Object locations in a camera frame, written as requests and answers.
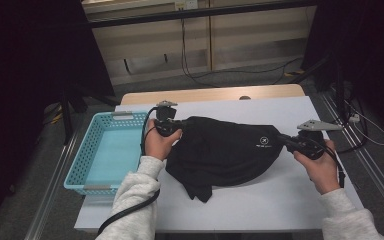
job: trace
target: black cable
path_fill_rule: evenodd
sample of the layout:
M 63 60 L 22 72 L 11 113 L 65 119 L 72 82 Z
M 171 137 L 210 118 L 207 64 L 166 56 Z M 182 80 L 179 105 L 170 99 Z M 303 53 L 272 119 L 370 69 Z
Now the black cable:
M 356 100 L 357 100 L 357 103 L 359 105 L 359 110 L 360 110 L 361 114 L 364 116 L 363 106 L 361 105 L 361 102 L 360 102 L 360 100 L 358 98 L 356 98 Z M 367 127 L 367 120 L 365 118 L 363 118 L 360 121 L 360 124 L 361 124 L 361 126 L 363 128 L 364 135 L 369 136 L 368 127 Z M 358 139 L 359 143 L 356 146 L 348 148 L 346 150 L 337 151 L 337 153 L 338 154 L 348 153 L 348 152 L 352 152 L 354 150 L 357 150 L 357 149 L 363 147 L 367 143 L 367 137 L 366 136 L 363 136 L 362 139 Z
M 146 132 L 146 134 L 144 134 L 144 133 L 145 133 L 145 128 L 146 128 L 146 123 L 148 122 L 148 119 L 149 119 L 149 116 L 151 115 L 151 113 L 152 113 L 154 110 L 157 110 L 157 109 L 158 109 L 158 107 L 153 107 L 153 108 L 151 108 L 151 110 L 148 111 L 148 114 L 146 115 L 145 120 L 144 120 L 144 122 L 143 122 L 143 127 L 142 127 L 142 137 L 141 137 L 141 144 L 140 144 L 140 145 L 141 145 L 142 156 L 145 155 L 145 140 L 146 140 L 146 137 L 148 136 L 149 132 L 151 132 L 151 130 L 153 130 L 153 129 L 155 128 L 155 127 L 153 127 L 153 128 L 151 128 L 151 129 L 149 129 L 149 130 Z M 130 208 L 127 208 L 127 209 L 125 209 L 125 210 L 123 210 L 123 211 L 121 211 L 121 212 L 119 212 L 119 213 L 116 213 L 116 214 L 114 214 L 112 217 L 108 218 L 108 219 L 101 225 L 101 227 L 99 227 L 99 230 L 98 230 L 98 236 L 99 236 L 99 235 L 102 233 L 102 231 L 104 231 L 104 229 L 105 229 L 106 227 L 108 227 L 111 223 L 113 223 L 113 222 L 119 220 L 120 218 L 123 218 L 123 217 L 125 217 L 125 216 L 127 216 L 127 215 L 129 215 L 129 214 L 131 214 L 131 213 L 133 213 L 133 212 L 135 212 L 135 211 L 137 211 L 137 210 L 139 210 L 139 209 L 142 209 L 142 208 L 148 206 L 149 204 L 153 203 L 153 202 L 158 198 L 159 195 L 160 195 L 160 190 L 158 189 L 158 190 L 155 192 L 155 194 L 154 194 L 151 198 L 149 198 L 149 199 L 145 200 L 144 202 L 139 203 L 139 204 L 137 204 L 137 205 L 135 205 L 135 206 L 132 206 L 132 207 L 130 207 Z
M 160 189 L 158 189 L 158 190 L 155 192 L 154 196 L 152 196 L 151 198 L 145 200 L 144 202 L 139 203 L 139 204 L 137 204 L 137 205 L 135 205 L 135 206 L 132 206 L 132 207 L 130 207 L 130 208 L 127 208 L 127 209 L 125 209 L 125 210 L 123 210 L 123 211 L 121 211 L 121 212 L 119 212 L 119 213 L 114 214 L 112 217 L 108 218 L 108 219 L 101 225 L 101 227 L 99 227 L 99 230 L 98 230 L 98 236 L 104 231 L 104 229 L 105 229 L 106 227 L 108 227 L 108 225 L 110 225 L 111 223 L 113 223 L 113 222 L 119 220 L 119 219 L 122 218 L 122 217 L 125 217 L 125 216 L 127 216 L 127 215 L 129 215 L 129 214 L 131 214 L 131 213 L 133 213 L 133 212 L 135 212 L 135 211 L 137 211 L 137 210 L 139 210 L 139 209 L 142 209 L 142 208 L 148 206 L 149 204 L 153 203 L 153 202 L 158 198 L 159 195 L 160 195 Z
M 184 19 L 181 19 L 181 24 L 182 24 L 182 70 L 183 70 L 183 73 L 185 74 L 185 76 L 189 77 L 190 79 L 192 79 L 197 84 L 219 88 L 220 86 L 199 82 L 197 80 L 197 78 L 202 78 L 202 77 L 205 77 L 205 76 L 208 76 L 211 74 L 218 74 L 218 73 L 250 73 L 250 74 L 253 74 L 253 73 L 266 73 L 266 72 L 272 72 L 272 71 L 276 71 L 279 69 L 283 69 L 280 78 L 277 79 L 275 82 L 271 83 L 272 85 L 274 85 L 283 78 L 286 66 L 288 66 L 289 64 L 291 64 L 297 60 L 302 59 L 302 57 L 295 58 L 293 60 L 286 62 L 285 64 L 282 64 L 279 67 L 276 67 L 273 69 L 268 69 L 268 70 L 262 70 L 262 71 L 222 70 L 222 71 L 212 71 L 212 72 L 204 73 L 204 74 L 201 74 L 198 76 L 192 76 L 192 74 L 189 72 L 189 67 L 188 67 L 188 62 L 187 62 L 187 57 L 186 57 L 186 41 L 185 41 L 186 30 L 185 30 Z
M 145 155 L 145 128 L 146 128 L 146 123 L 148 122 L 148 119 L 149 119 L 149 115 L 151 115 L 151 113 L 154 111 L 154 110 L 157 110 L 158 107 L 153 107 L 151 108 L 151 110 L 148 111 L 148 113 L 146 114 L 145 116 L 145 120 L 143 121 L 143 126 L 142 126 L 142 135 L 141 135 L 141 140 L 140 140 L 140 149 L 141 149 L 141 154 L 142 156 Z
M 183 70 L 183 73 L 185 74 L 185 76 L 189 77 L 190 79 L 192 79 L 195 83 L 197 84 L 200 84 L 200 85 L 204 85 L 204 86 L 209 86 L 209 87 L 215 87 L 215 88 L 219 88 L 219 86 L 216 86 L 216 85 L 213 85 L 213 84 L 209 84 L 209 83 L 203 83 L 203 82 L 199 82 L 198 80 L 195 79 L 195 77 L 192 76 L 192 74 L 189 72 L 189 67 L 188 67 L 188 61 L 187 61 L 187 57 L 186 57 L 186 41 L 185 41 L 185 36 L 186 36 L 186 31 L 185 31 L 185 20 L 184 19 L 181 19 L 180 20 L 181 23 L 182 23 L 182 70 Z
M 299 59 L 302 59 L 302 58 L 295 58 L 295 59 L 293 59 L 293 60 L 291 60 L 291 61 L 285 63 L 285 64 L 283 65 L 283 68 L 282 68 L 282 74 L 280 75 L 279 79 L 277 79 L 276 81 L 274 81 L 271 85 L 275 85 L 275 84 L 278 83 L 280 80 L 282 80 L 283 75 L 285 74 L 285 68 L 286 68 L 286 66 L 288 66 L 289 64 L 291 64 L 291 63 L 293 63 L 293 62 L 295 62 L 295 61 L 297 61 L 297 60 L 299 60 Z

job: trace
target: person's right hand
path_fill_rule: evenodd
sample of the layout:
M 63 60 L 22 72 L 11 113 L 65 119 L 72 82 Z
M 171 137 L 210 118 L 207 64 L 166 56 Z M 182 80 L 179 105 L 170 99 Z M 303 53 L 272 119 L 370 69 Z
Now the person's right hand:
M 155 129 L 155 119 L 148 121 L 148 131 L 149 133 L 145 139 L 145 154 L 160 159 L 161 161 L 164 161 L 170 153 L 173 143 L 182 136 L 181 129 L 178 129 L 168 137 L 161 136 L 157 129 Z
M 326 140 L 326 146 L 335 151 L 333 141 Z M 336 163 L 329 154 L 324 153 L 319 159 L 311 160 L 295 151 L 294 158 L 305 167 L 308 176 L 311 181 L 314 182 L 320 194 L 325 194 L 340 188 Z

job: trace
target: blue plastic basket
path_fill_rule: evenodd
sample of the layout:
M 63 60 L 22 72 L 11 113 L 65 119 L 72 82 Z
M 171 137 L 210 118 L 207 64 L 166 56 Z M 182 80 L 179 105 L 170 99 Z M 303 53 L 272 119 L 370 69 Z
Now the blue plastic basket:
M 82 195 L 115 194 L 136 171 L 145 112 L 98 113 L 74 158 L 64 187 Z

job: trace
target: person's left hand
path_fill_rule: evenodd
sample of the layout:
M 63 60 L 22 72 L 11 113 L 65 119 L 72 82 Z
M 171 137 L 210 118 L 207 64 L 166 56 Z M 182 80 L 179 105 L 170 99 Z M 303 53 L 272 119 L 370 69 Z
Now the person's left hand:
M 145 139 L 145 155 L 155 157 L 163 161 L 171 151 L 171 147 L 176 140 L 182 136 L 182 130 L 179 129 L 168 137 L 161 136 L 155 129 L 155 119 L 148 121 L 148 135 Z

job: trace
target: black cloth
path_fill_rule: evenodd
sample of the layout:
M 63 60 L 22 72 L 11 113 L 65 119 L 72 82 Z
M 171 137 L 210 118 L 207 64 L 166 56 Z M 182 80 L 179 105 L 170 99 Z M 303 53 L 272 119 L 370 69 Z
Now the black cloth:
M 246 125 L 205 117 L 190 125 L 167 157 L 166 170 L 183 184 L 191 199 L 207 202 L 212 186 L 234 186 L 264 173 L 283 144 L 272 125 Z

